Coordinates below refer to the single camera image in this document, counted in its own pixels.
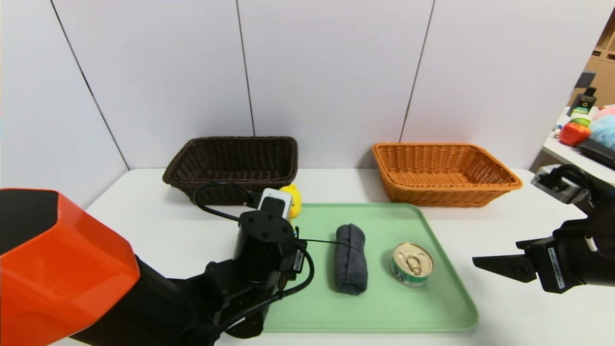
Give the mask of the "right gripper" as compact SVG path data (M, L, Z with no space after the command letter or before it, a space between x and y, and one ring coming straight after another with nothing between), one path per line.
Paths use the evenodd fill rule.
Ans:
M614 259L591 248L581 238L540 238L516 242L525 255L472 258L475 267L529 283L540 279L548 293L562 294L579 285L615 285Z

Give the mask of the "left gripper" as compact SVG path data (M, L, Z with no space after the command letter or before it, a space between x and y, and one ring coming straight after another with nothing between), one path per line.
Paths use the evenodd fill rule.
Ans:
M307 249L308 242L305 239L300 238L300 229L299 226L294 226L294 238L298 241L298 244L303 248ZM305 263L305 255L301 252L300 249L296 251L294 256L294 262L292 267L289 270L283 272L283 277L286 281L295 281L298 275L303 271L303 265Z

